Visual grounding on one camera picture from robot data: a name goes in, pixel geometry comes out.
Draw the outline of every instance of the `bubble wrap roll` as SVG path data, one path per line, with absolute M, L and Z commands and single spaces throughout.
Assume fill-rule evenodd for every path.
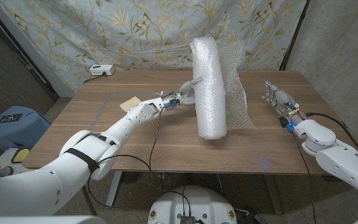
M 216 41 L 198 37 L 190 43 L 193 52 L 193 78 L 204 79 L 194 86 L 198 135 L 220 139 L 226 131 L 226 103 Z

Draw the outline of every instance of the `blue container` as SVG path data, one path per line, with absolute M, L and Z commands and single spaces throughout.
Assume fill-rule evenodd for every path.
M 23 106 L 12 106 L 0 115 L 0 150 L 33 147 L 49 126 L 42 114 Z

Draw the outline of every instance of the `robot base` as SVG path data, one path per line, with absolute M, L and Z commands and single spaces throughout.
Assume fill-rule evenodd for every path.
M 182 194 L 184 187 L 172 191 Z M 148 224 L 181 223 L 183 199 L 180 194 L 167 192 L 154 202 L 149 213 Z M 236 214 L 231 204 L 213 190 L 200 186 L 187 186 L 184 195 L 190 203 L 191 217 L 200 223 L 237 224 Z M 190 218 L 189 206 L 185 202 L 185 215 Z

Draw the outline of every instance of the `wooden table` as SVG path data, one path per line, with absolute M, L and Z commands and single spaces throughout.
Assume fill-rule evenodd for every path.
M 137 96 L 141 100 L 158 97 L 155 93 L 178 91 L 192 80 L 192 71 L 116 71 L 111 77 L 84 84 L 53 122 L 24 160 L 27 168 L 42 167 L 57 158 L 64 143 L 82 129 L 105 131 L 122 118 L 119 105 Z M 179 106 L 163 112 L 158 140 L 152 156 L 155 172 L 206 172 L 233 174 L 307 174 L 293 136 L 281 128 L 275 109 L 261 99 L 265 81 L 271 81 L 291 94 L 303 112 L 325 113 L 337 118 L 334 111 L 299 72 L 239 72 L 246 90 L 248 114 L 254 129 L 228 131 L 226 137 L 207 141 L 197 132 L 194 106 Z M 337 138 L 351 144 L 345 132 L 334 122 L 314 116 L 332 129 Z M 149 161 L 157 120 L 141 126 L 121 154 L 131 154 Z M 315 158 L 302 150 L 312 174 L 326 174 Z M 120 157 L 113 170 L 147 171 L 132 158 Z

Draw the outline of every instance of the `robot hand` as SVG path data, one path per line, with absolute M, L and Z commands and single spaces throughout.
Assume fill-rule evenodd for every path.
M 196 103 L 196 97 L 194 93 L 194 85 L 201 82 L 204 77 L 194 79 L 192 81 L 187 81 L 179 89 L 178 93 L 171 92 L 169 95 L 162 98 L 164 105 L 167 107 L 171 106 L 172 108 L 177 105 L 190 106 Z
M 262 99 L 271 103 L 280 116 L 286 118 L 291 111 L 294 111 L 299 107 L 291 95 L 279 89 L 269 81 L 266 81 L 266 87 L 267 96 L 262 96 Z
M 297 124 L 306 120 L 305 114 L 299 110 L 299 104 L 291 95 L 269 81 L 266 81 L 266 87 L 267 96 L 262 96 L 262 99 L 276 108 L 277 113 L 281 116 L 280 122 L 283 128 L 287 127 L 289 131 L 292 131 Z

